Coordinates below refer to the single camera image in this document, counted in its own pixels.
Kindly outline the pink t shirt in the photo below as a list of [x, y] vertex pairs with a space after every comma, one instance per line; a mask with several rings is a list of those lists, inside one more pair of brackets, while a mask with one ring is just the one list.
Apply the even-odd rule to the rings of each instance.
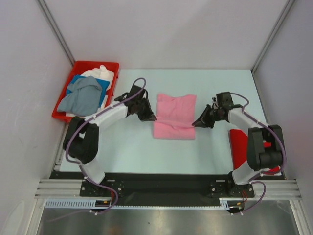
[[163, 140], [193, 140], [197, 96], [187, 94], [172, 97], [166, 94], [157, 95], [156, 118], [153, 137]]

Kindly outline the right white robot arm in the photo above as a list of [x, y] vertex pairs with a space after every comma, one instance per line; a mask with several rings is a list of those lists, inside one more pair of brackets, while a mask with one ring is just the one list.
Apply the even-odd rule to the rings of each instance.
[[225, 120], [246, 134], [246, 160], [239, 168], [228, 174], [225, 183], [226, 192], [230, 196], [238, 196], [244, 187], [258, 177], [282, 175], [287, 156], [282, 128], [255, 118], [246, 111], [246, 104], [234, 104], [233, 95], [231, 92], [217, 94], [213, 98], [213, 104], [207, 105], [192, 125], [213, 128], [216, 122]]

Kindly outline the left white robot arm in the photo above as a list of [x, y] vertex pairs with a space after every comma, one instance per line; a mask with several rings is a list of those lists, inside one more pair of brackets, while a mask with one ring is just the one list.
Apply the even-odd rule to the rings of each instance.
[[108, 190], [108, 183], [103, 181], [105, 171], [97, 160], [100, 133], [130, 115], [137, 115], [140, 121], [157, 120], [143, 87], [132, 85], [129, 92], [115, 98], [104, 110], [84, 118], [75, 116], [69, 123], [63, 141], [65, 159], [79, 166], [96, 195], [104, 195]]

